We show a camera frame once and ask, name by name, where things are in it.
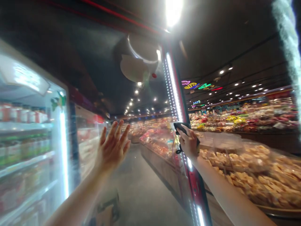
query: refrigerator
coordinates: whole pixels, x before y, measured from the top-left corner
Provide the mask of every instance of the refrigerator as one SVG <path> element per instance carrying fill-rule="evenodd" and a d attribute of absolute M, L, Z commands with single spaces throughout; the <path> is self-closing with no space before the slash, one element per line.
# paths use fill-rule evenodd
<path fill-rule="evenodd" d="M 67 87 L 0 40 L 0 225 L 42 225 L 70 194 Z"/>

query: grocery shelf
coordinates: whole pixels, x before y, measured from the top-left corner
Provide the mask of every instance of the grocery shelf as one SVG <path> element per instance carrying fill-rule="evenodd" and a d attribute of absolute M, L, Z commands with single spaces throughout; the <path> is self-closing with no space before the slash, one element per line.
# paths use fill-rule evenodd
<path fill-rule="evenodd" d="M 18 208 L 1 217 L 0 225 L 7 225 L 10 222 L 12 222 L 17 216 L 19 216 L 21 213 L 27 210 L 28 207 L 30 207 L 35 202 L 39 201 L 48 190 L 50 190 L 56 185 L 56 183 L 57 180 L 38 190 L 36 193 L 34 193 L 28 199 L 26 199 Z"/>
<path fill-rule="evenodd" d="M 6 167 L 5 169 L 3 170 L 0 170 L 0 178 L 1 177 L 4 177 L 6 175 L 9 175 L 13 172 L 16 172 L 20 169 L 23 169 L 27 166 L 30 166 L 32 164 L 35 164 L 35 163 L 38 163 L 40 161 L 43 161 L 45 159 L 48 159 L 48 158 L 51 158 L 53 155 L 55 155 L 55 152 L 54 151 L 51 151 L 51 152 L 47 152 L 43 155 L 39 155 L 37 157 L 34 157 L 30 160 L 27 160 L 27 161 L 24 161 L 24 162 L 20 162 L 20 163 L 17 163 L 15 165 L 12 165 L 12 166 L 9 166 L 9 167 Z"/>
<path fill-rule="evenodd" d="M 52 123 L 20 123 L 20 122 L 0 122 L 0 133 L 21 132 L 38 129 L 51 129 Z"/>

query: hand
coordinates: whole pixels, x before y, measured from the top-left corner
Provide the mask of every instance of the hand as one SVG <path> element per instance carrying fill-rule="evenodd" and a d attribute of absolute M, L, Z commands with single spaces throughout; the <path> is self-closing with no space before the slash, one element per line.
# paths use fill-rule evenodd
<path fill-rule="evenodd" d="M 127 141 L 130 125 L 128 125 L 120 137 L 121 128 L 124 121 L 120 120 L 119 125 L 113 122 L 112 128 L 106 137 L 106 127 L 101 133 L 94 171 L 98 175 L 105 171 L 113 171 L 124 159 L 129 150 L 130 141 Z"/>
<path fill-rule="evenodd" d="M 199 154 L 199 147 L 197 147 L 197 136 L 193 130 L 189 129 L 187 126 L 181 124 L 181 126 L 186 130 L 187 135 L 177 128 L 177 131 L 181 135 L 180 144 L 185 155 L 191 160 L 194 161 L 197 159 Z"/>

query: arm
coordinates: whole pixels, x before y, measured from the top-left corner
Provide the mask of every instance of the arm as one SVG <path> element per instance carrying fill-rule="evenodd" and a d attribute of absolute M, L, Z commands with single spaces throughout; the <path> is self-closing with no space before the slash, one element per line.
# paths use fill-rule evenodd
<path fill-rule="evenodd" d="M 180 143 L 184 153 L 200 173 L 231 222 L 237 226 L 275 226 L 276 224 L 260 209 L 222 178 L 205 160 L 198 156 L 195 133 L 186 126 L 182 126 L 187 131 L 186 135 L 178 130 L 181 135 Z"/>
<path fill-rule="evenodd" d="M 93 207 L 95 198 L 106 178 L 119 166 L 129 149 L 130 141 L 126 141 L 129 125 L 120 138 L 123 123 L 121 120 L 117 126 L 115 121 L 107 137 L 106 128 L 103 129 L 93 170 L 54 212 L 45 226 L 82 224 L 89 210 Z"/>

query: floor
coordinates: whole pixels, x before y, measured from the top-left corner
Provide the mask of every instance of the floor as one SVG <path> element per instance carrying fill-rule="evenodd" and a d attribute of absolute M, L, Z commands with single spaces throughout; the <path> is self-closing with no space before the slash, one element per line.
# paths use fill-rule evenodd
<path fill-rule="evenodd" d="M 114 226 L 192 225 L 171 192 L 132 144 L 126 159 L 112 175 L 105 190 L 118 191 L 120 217 Z"/>

